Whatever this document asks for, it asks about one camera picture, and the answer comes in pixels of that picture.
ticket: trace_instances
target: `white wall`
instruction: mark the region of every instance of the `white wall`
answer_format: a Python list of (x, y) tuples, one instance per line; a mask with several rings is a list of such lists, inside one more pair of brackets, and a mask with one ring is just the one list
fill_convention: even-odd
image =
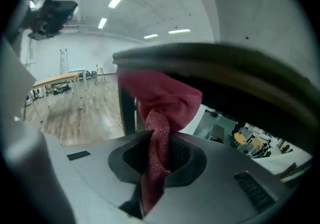
[(292, 145), (291, 143), (286, 143), (290, 145), (290, 149), (293, 149), (292, 152), (264, 158), (255, 158), (253, 161), (266, 168), (272, 174), (279, 174), (285, 171), (293, 163), (300, 166), (312, 158), (312, 155), (304, 150)]
[[(37, 80), (60, 74), (60, 49), (67, 49), (69, 69), (85, 68), (96, 71), (96, 65), (103, 67), (105, 74), (116, 72), (112, 55), (116, 52), (143, 44), (129, 40), (108, 38), (102, 35), (61, 34), (51, 39), (41, 40), (32, 45), (33, 60), (30, 72)], [(22, 44), (21, 51), (26, 52), (27, 43)]]
[(196, 128), (198, 127), (198, 124), (200, 123), (201, 118), (204, 115), (204, 112), (206, 110), (205, 105), (200, 105), (198, 112), (196, 113), (195, 117), (192, 119), (192, 121), (180, 132), (184, 134), (193, 135), (195, 133)]
[(217, 11), (203, 5), (210, 21), (218, 15), (215, 24), (221, 42), (254, 48), (277, 58), (320, 89), (319, 46), (297, 0), (214, 1), (212, 6), (216, 5)]
[(30, 51), (30, 48), (37, 49), (38, 42), (28, 37), (31, 30), (27, 29), (23, 32), (21, 38), (21, 45), (20, 45), (20, 61), (22, 64), (29, 64), (34, 63), (33, 60), (33, 53), (34, 51)]

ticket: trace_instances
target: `white ceiling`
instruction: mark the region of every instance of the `white ceiling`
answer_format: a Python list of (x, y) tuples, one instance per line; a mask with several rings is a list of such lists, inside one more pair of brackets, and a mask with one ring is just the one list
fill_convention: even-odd
[[(80, 31), (144, 42), (228, 42), (262, 50), (298, 70), (320, 88), (319, 48), (296, 0), (75, 0)], [(190, 33), (168, 34), (175, 27)], [(158, 34), (145, 40), (143, 37)]]
[[(97, 31), (101, 18), (107, 18), (103, 32), (145, 41), (144, 36), (158, 34), (160, 41), (213, 41), (211, 26), (201, 0), (122, 0), (109, 8), (111, 0), (75, 0), (79, 11), (74, 23), (80, 30)], [(168, 31), (191, 29), (185, 34)]]

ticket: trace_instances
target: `pink towel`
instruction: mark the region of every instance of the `pink towel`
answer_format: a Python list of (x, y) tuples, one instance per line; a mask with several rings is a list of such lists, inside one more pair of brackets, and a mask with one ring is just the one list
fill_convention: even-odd
[(147, 214), (162, 196), (168, 168), (169, 134), (186, 127), (195, 117), (202, 92), (152, 70), (118, 72), (119, 85), (137, 99), (148, 130), (154, 130), (148, 165), (141, 179), (142, 202)]

